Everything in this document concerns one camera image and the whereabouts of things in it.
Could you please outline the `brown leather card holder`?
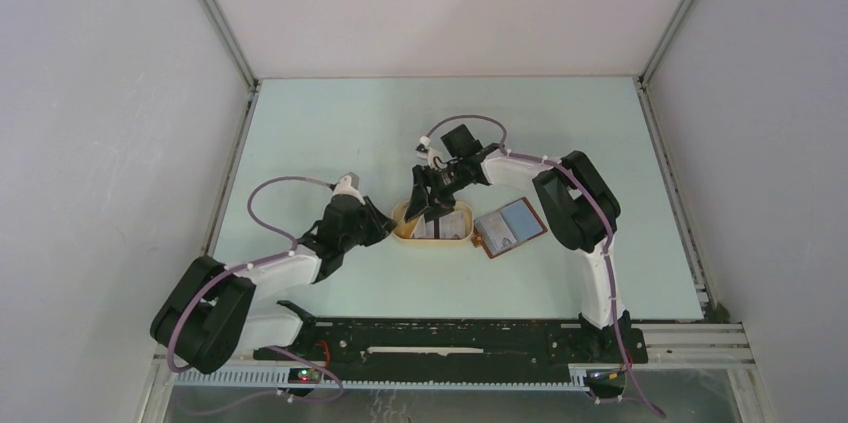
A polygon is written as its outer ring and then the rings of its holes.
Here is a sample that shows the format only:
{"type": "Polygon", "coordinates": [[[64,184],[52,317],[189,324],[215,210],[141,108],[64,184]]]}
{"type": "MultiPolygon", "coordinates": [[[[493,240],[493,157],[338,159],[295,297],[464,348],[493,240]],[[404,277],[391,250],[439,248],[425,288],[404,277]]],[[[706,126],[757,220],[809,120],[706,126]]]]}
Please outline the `brown leather card holder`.
{"type": "Polygon", "coordinates": [[[531,202],[514,200],[474,220],[471,241],[494,259],[536,239],[548,228],[531,202]]]}

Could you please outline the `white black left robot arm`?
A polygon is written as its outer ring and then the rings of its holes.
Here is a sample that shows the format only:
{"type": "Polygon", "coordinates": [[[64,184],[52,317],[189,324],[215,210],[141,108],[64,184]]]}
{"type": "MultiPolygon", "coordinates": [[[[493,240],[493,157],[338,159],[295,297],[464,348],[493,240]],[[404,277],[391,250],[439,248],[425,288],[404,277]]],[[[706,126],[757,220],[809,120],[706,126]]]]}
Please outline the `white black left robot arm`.
{"type": "Polygon", "coordinates": [[[348,252],[382,242],[397,226],[359,191],[356,174],[314,183],[331,196],[323,215],[300,237],[247,209],[255,223],[285,238],[287,249],[241,263],[222,263],[208,254],[190,263],[150,326],[172,372],[210,374],[236,353],[272,346],[292,359],[312,354],[316,333],[305,325],[306,313],[282,302],[281,294],[328,278],[348,252]]]}

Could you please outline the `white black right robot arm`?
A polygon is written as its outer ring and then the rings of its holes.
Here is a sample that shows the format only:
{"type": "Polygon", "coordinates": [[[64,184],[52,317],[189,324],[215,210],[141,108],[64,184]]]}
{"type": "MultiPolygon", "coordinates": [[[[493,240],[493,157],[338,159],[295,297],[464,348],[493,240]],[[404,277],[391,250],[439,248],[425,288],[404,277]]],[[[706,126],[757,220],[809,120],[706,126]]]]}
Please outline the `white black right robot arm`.
{"type": "Polygon", "coordinates": [[[432,221],[449,214],[456,193],[473,184],[534,191],[555,239],[584,259],[579,313],[583,351],[596,361],[610,359],[620,350],[629,323],[612,256],[621,208],[588,156],[581,151],[561,159],[531,156],[507,148],[504,140],[483,145],[461,124],[441,138],[450,156],[444,161],[432,148],[431,137],[426,133],[416,147],[423,162],[412,169],[404,219],[432,221]]]}

